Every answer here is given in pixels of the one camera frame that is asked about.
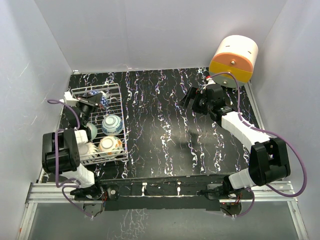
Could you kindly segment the red patterned bowl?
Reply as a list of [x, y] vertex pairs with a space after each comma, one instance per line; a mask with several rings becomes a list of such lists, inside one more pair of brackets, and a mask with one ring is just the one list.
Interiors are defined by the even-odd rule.
[[92, 97], [92, 96], [96, 96], [98, 94], [102, 94], [101, 100], [100, 100], [100, 106], [104, 109], [107, 108], [108, 106], [108, 95], [103, 92], [103, 91], [98, 91], [98, 90], [92, 90], [90, 92], [84, 93], [82, 94], [82, 98], [87, 98], [87, 97]]

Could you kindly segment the white floral bowl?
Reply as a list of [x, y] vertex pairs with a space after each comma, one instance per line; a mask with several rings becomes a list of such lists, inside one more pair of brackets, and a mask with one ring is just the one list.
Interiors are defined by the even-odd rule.
[[98, 153], [107, 160], [115, 159], [122, 152], [123, 143], [116, 136], [106, 136], [99, 142]]

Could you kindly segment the blue patterned bowl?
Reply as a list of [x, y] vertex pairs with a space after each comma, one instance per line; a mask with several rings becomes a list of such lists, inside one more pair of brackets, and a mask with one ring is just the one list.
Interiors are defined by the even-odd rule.
[[101, 130], [107, 136], [119, 135], [123, 131], [123, 119], [115, 114], [106, 115]]

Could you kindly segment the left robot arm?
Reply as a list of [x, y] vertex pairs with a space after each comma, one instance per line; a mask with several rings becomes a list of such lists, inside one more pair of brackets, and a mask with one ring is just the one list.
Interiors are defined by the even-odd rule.
[[45, 133], [42, 137], [42, 168], [47, 174], [55, 175], [56, 187], [71, 184], [75, 187], [71, 195], [76, 198], [100, 199], [103, 187], [97, 176], [88, 170], [82, 161], [97, 153], [92, 141], [97, 137], [97, 128], [89, 118], [99, 107], [103, 94], [86, 93], [73, 97], [67, 91], [63, 99], [49, 99], [49, 104], [61, 104], [72, 113], [70, 127]]

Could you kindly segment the mint green bowl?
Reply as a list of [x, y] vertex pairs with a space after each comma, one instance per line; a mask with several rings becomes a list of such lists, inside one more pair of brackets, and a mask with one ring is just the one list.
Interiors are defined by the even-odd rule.
[[86, 127], [90, 130], [90, 141], [93, 141], [97, 137], [98, 129], [91, 122], [88, 122]]

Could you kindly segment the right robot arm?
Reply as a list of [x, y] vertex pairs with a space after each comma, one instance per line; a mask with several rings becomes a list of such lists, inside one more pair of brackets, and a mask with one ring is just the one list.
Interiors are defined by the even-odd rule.
[[220, 186], [207, 189], [205, 194], [233, 199], [240, 194], [241, 189], [264, 186], [291, 174], [285, 141], [254, 130], [248, 121], [240, 119], [235, 107], [226, 103], [222, 87], [217, 84], [209, 84], [204, 88], [190, 87], [179, 105], [186, 108], [191, 100], [193, 112], [209, 115], [249, 151], [247, 168], [224, 177]]

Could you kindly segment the white bowl orange rim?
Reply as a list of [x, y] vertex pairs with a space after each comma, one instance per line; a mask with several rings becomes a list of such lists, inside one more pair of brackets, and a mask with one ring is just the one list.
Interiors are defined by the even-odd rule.
[[98, 148], [92, 142], [78, 145], [78, 152], [81, 160], [94, 159], [98, 155]]

